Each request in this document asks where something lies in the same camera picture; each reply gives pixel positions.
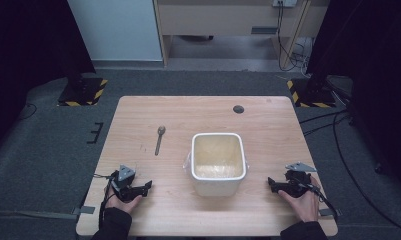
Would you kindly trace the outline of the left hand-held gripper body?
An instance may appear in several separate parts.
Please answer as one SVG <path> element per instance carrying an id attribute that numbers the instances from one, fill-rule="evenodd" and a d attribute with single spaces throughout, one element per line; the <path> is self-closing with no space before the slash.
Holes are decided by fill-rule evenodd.
<path id="1" fill-rule="evenodd" d="M 116 196 L 122 202 L 131 202 L 137 196 L 138 191 L 143 191 L 142 186 L 133 187 L 132 182 L 135 179 L 136 172 L 121 165 L 118 170 L 112 174 L 112 187 Z"/>

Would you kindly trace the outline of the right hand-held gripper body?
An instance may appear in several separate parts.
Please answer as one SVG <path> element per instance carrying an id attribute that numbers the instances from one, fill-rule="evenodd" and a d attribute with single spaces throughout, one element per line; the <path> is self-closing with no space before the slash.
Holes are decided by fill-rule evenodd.
<path id="1" fill-rule="evenodd" d="M 282 190 L 291 197 L 299 198 L 312 188 L 311 172 L 316 172 L 314 167 L 297 162 L 286 165 L 285 168 L 287 169 L 285 173 L 287 183 Z"/>

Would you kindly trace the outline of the metal spoon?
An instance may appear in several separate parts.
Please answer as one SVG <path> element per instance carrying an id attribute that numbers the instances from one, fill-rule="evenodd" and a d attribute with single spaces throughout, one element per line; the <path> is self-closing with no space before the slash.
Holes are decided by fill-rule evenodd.
<path id="1" fill-rule="evenodd" d="M 160 152 L 160 146 L 161 146 L 161 141 L 163 138 L 163 135 L 166 132 L 166 127 L 165 126 L 159 126 L 157 129 L 157 134 L 158 134 L 158 138 L 157 138 L 157 143 L 156 143 L 156 148 L 155 148 L 155 155 L 158 156 L 159 152 Z"/>

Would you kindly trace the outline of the white square plastic bin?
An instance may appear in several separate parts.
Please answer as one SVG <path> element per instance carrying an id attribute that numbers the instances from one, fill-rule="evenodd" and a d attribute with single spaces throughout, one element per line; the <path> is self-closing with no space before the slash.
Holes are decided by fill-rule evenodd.
<path id="1" fill-rule="evenodd" d="M 248 171 L 243 141 L 236 133 L 198 133 L 183 168 L 199 196 L 232 196 Z"/>

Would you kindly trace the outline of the person's left hand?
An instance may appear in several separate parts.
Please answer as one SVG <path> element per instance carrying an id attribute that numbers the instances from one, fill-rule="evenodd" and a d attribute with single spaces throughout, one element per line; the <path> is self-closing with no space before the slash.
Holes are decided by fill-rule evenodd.
<path id="1" fill-rule="evenodd" d="M 121 211 L 124 211 L 124 212 L 130 214 L 142 200 L 143 200 L 142 196 L 137 196 L 131 202 L 128 202 L 128 203 L 122 202 L 115 195 L 113 188 L 110 188 L 107 193 L 105 207 L 106 208 L 117 208 Z"/>

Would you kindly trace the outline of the person's right hand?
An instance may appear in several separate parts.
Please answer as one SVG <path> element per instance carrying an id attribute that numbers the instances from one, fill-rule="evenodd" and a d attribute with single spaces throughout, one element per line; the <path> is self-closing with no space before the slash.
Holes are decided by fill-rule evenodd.
<path id="1" fill-rule="evenodd" d="M 302 196 L 293 198 L 285 191 L 279 190 L 278 195 L 288 202 L 299 221 L 316 222 L 318 220 L 319 200 L 315 193 L 307 191 Z"/>

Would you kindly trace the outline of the grey tape strip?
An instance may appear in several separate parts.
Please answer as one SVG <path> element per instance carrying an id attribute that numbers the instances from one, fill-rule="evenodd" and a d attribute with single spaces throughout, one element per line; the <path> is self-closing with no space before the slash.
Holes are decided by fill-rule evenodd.
<path id="1" fill-rule="evenodd" d="M 81 214 L 93 214 L 95 211 L 95 208 L 92 206 L 80 206 L 80 207 L 74 207 L 72 210 L 73 215 L 81 215 Z"/>
<path id="2" fill-rule="evenodd" d="M 335 211 L 333 211 L 330 208 L 326 208 L 326 209 L 319 209 L 319 214 L 321 216 L 341 216 L 342 213 L 339 209 L 336 209 Z"/>

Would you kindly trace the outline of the black stand base striped tape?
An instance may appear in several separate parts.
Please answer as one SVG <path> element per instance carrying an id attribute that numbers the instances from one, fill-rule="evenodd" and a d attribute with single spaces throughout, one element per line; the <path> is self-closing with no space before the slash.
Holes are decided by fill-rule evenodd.
<path id="1" fill-rule="evenodd" d="M 293 78 L 287 82 L 287 86 L 296 107 L 330 108 L 335 106 L 331 91 L 320 83 L 315 84 L 306 78 Z"/>
<path id="2" fill-rule="evenodd" d="M 68 83 L 58 98 L 59 106 L 96 105 L 107 80 L 103 78 L 82 78 L 78 84 Z"/>

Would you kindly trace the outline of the white panel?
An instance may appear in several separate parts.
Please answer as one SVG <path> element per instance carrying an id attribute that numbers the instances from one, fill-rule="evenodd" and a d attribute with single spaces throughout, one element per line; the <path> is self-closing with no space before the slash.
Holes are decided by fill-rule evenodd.
<path id="1" fill-rule="evenodd" d="M 68 0 L 95 61 L 161 61 L 153 0 Z"/>

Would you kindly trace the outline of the black curtain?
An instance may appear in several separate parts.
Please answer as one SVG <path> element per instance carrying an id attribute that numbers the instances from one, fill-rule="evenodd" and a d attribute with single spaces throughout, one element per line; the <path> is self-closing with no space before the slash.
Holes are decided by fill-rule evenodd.
<path id="1" fill-rule="evenodd" d="M 0 0 L 0 143 L 32 88 L 93 71 L 68 0 Z"/>
<path id="2" fill-rule="evenodd" d="M 330 0 L 306 92 L 329 75 L 353 80 L 351 108 L 401 183 L 401 0 Z"/>

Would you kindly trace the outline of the light wooden desk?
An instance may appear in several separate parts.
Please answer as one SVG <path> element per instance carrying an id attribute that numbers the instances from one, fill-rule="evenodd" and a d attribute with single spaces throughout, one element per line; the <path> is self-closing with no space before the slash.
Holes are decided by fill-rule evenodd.
<path id="1" fill-rule="evenodd" d="M 317 36 L 330 0 L 297 0 L 294 8 L 273 0 L 153 0 L 163 61 L 174 36 L 268 35 L 286 67 L 299 38 Z"/>

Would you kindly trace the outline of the grey power strip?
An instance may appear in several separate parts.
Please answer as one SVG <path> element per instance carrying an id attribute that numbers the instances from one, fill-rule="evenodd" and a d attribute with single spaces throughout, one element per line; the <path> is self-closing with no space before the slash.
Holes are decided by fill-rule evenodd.
<path id="1" fill-rule="evenodd" d="M 297 5 L 297 0 L 273 0 L 273 7 L 294 8 Z"/>

